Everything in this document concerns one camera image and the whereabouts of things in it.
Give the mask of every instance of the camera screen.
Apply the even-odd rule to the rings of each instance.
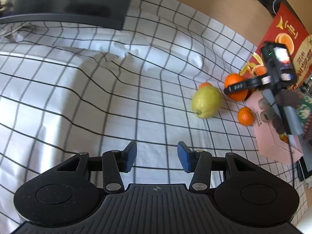
[[[275,47],[274,53],[278,61],[280,62],[280,69],[293,69],[291,59],[288,55],[287,49],[282,47]]]

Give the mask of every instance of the green patterned fabric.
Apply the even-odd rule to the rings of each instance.
[[[292,106],[303,127],[303,137],[312,139],[312,97],[296,90],[283,90],[275,96],[275,101],[281,106]]]

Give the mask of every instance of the black monitor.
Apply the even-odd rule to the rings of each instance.
[[[122,29],[130,0],[1,0],[0,24],[74,22]]]

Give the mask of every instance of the small orange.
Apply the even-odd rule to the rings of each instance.
[[[287,136],[284,135],[284,136],[282,137],[281,140],[282,140],[283,142],[289,144],[289,140],[288,140]]]
[[[254,121],[254,116],[250,108],[243,107],[237,113],[237,119],[240,124],[244,126],[249,126]]]
[[[224,88],[228,87],[229,85],[241,82],[243,80],[245,80],[245,78],[243,78],[240,74],[229,74],[224,80]],[[234,101],[243,101],[247,97],[247,94],[248,90],[242,90],[229,94],[228,97]]]
[[[201,83],[198,87],[198,89],[204,87],[204,86],[211,86],[211,83],[205,82],[205,83]]]
[[[266,72],[268,72],[268,70],[264,65],[255,67],[255,73],[257,74],[257,76],[264,75]]]

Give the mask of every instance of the metal pivot screw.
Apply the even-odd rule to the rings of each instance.
[[[202,153],[204,150],[203,149],[196,149],[194,150],[194,156],[196,158],[199,158],[200,157],[200,153]]]
[[[121,185],[118,183],[110,183],[106,186],[106,189],[110,191],[117,191],[121,189]]]
[[[207,185],[204,183],[195,183],[192,185],[193,189],[196,191],[201,191],[207,189]]]

